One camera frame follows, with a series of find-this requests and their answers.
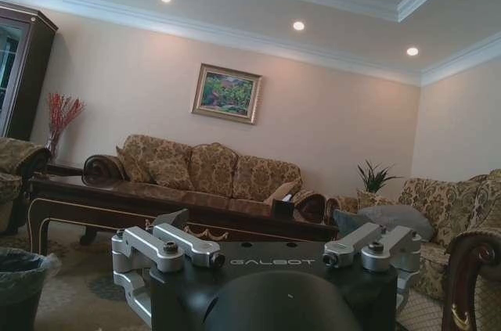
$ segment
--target wall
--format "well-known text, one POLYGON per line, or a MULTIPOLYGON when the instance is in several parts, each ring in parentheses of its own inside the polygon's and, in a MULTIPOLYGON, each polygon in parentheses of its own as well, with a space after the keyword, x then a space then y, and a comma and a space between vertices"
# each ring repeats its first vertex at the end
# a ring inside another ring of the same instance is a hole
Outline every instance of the wall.
MULTIPOLYGON (((59 26, 42 95, 82 98, 60 159, 114 154, 143 133, 196 145, 221 142, 239 153, 301 167, 307 187, 353 194, 365 158, 409 176, 420 90, 343 71, 45 11, 59 26), (256 125, 190 113, 201 63, 264 76, 256 125)), ((47 136, 40 103, 32 139, 47 136)), ((385 189, 393 195, 402 182, 385 189)))
POLYGON ((501 59, 421 91, 413 175, 468 179, 501 167, 501 59))

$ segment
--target painting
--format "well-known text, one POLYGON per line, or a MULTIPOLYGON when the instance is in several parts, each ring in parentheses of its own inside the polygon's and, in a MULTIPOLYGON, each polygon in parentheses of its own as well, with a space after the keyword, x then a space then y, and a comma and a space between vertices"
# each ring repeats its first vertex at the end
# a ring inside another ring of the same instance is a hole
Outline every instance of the painting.
POLYGON ((254 124, 261 76, 203 63, 192 113, 254 124))

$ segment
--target sofa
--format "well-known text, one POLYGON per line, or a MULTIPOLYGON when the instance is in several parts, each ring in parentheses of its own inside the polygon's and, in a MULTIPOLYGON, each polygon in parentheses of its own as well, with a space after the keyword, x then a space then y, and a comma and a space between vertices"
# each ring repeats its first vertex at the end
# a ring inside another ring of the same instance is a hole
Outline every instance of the sofa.
POLYGON ((420 278, 398 317, 402 326, 501 329, 501 170, 464 182, 411 178, 397 200, 359 194, 329 199, 326 213, 356 213, 360 204, 408 204, 434 228, 421 247, 420 278))
POLYGON ((26 222, 28 179, 44 171, 50 152, 31 142, 0 138, 0 233, 14 234, 26 222))
POLYGON ((322 194, 302 188, 297 165, 239 155, 216 142, 192 147, 147 135, 129 135, 123 148, 117 147, 116 156, 89 157, 84 175, 127 180, 128 188, 162 185, 171 200, 253 214, 269 214, 269 197, 281 185, 293 182, 287 193, 293 195, 295 207, 321 218, 325 210, 322 194))

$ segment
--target picture frame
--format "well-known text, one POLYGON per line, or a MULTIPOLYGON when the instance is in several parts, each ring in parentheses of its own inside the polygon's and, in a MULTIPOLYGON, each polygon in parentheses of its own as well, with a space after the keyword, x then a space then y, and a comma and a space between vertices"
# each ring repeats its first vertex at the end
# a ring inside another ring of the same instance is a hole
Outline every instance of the picture frame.
POLYGON ((202 63, 192 113, 255 124, 261 75, 202 63))

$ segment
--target silver metal bracket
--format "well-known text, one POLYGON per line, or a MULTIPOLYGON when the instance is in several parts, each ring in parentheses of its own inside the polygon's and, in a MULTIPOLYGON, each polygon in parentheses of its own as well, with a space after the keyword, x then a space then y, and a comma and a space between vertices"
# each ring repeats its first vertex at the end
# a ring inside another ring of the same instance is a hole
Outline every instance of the silver metal bracket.
POLYGON ((397 269, 397 312, 400 312, 420 273, 421 237, 407 227, 397 226, 386 232, 384 227, 366 223, 343 239, 326 243, 323 261, 328 267, 341 268, 351 265, 358 253, 366 270, 385 272, 390 266, 397 269))
POLYGON ((151 299, 142 276, 136 271, 156 265, 161 272, 182 270, 185 254, 192 264, 218 268, 225 262, 221 248, 173 225, 154 225, 153 234, 139 227, 118 231, 111 239, 115 284, 125 290, 128 305, 151 327, 151 299))
POLYGON ((351 266, 355 255, 365 245, 379 239, 383 232, 384 227, 374 223, 365 223, 344 238, 326 243, 323 253, 324 263, 334 268, 351 266))

